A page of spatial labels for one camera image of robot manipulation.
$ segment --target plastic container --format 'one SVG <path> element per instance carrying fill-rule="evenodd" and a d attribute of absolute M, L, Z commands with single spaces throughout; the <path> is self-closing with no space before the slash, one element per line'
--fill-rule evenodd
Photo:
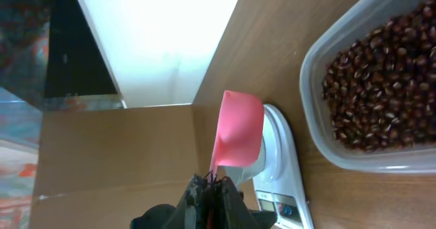
<path fill-rule="evenodd" d="M 360 0 L 306 54 L 300 73 L 300 94 L 312 139 L 322 155 L 335 165 L 365 172 L 436 172 L 436 146 L 416 145 L 399 151 L 358 153 L 345 149 L 332 137 L 329 109 L 321 99 L 325 65 L 356 39 L 384 24 L 392 16 L 408 14 L 427 0 Z"/>

